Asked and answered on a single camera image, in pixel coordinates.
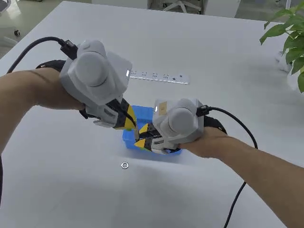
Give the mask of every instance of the white table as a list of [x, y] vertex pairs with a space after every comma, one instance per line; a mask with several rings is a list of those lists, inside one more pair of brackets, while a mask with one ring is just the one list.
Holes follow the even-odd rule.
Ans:
[[92, 0], [93, 4], [148, 9], [152, 0]]
[[[131, 79], [124, 96], [131, 104], [196, 97], [237, 115], [261, 149], [303, 166], [304, 100], [275, 68], [284, 37], [260, 47], [263, 32], [261, 21], [63, 2], [0, 60], [0, 74], [37, 38], [100, 39], [136, 69], [191, 77], [190, 85]], [[30, 51], [17, 70], [64, 58], [48, 42]], [[233, 120], [211, 115], [230, 135], [251, 143]], [[177, 157], [129, 151], [121, 134], [75, 111], [30, 110], [3, 155], [1, 227], [223, 226], [242, 183], [230, 168], [188, 151]], [[229, 227], [284, 225], [247, 186]]]

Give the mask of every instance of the chair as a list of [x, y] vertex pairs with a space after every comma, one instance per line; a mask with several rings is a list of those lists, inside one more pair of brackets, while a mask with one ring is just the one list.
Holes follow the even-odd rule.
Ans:
[[[0, 16], [11, 5], [11, 0], [0, 0]], [[0, 28], [0, 47], [12, 48], [17, 44], [17, 41], [7, 36], [14, 34], [16, 37], [20, 36], [20, 32], [14, 27]]]
[[163, 11], [169, 11], [177, 6], [180, 6], [184, 13], [187, 13], [186, 6], [198, 10], [198, 14], [201, 14], [202, 11], [201, 7], [184, 0], [166, 0], [162, 6], [164, 7]]

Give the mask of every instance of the skin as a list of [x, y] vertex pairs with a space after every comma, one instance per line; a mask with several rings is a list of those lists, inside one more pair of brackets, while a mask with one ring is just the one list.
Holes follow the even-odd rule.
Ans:
[[[20, 71], [0, 77], [1, 153], [24, 114], [35, 105], [84, 108], [64, 90], [54, 69]], [[201, 138], [180, 147], [202, 158], [221, 160], [250, 185], [287, 227], [303, 227], [304, 168], [210, 127], [204, 129]]]

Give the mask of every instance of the power socket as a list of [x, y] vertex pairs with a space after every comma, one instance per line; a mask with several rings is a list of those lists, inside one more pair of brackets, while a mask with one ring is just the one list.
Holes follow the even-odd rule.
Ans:
[[184, 74], [170, 75], [160, 73], [150, 73], [146, 71], [132, 70], [130, 78], [159, 81], [159, 82], [171, 82], [178, 84], [189, 84], [189, 77]]

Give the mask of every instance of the blue plastic container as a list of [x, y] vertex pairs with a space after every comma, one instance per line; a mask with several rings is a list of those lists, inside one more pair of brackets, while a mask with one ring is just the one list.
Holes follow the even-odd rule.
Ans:
[[[153, 112], [154, 112], [153, 108], [133, 105], [132, 109], [134, 110], [134, 113], [135, 113], [135, 116], [137, 119], [138, 129], [141, 129], [145, 124], [152, 122]], [[125, 143], [125, 146], [128, 149], [141, 150], [142, 152], [150, 153], [147, 150], [143, 150], [137, 146], [134, 146], [134, 143], [135, 143], [134, 130], [131, 130], [131, 131], [124, 130], [123, 131], [123, 141]], [[177, 151], [175, 153], [168, 154], [168, 155], [172, 156], [172, 155], [178, 155], [180, 153], [181, 153], [181, 150]]]

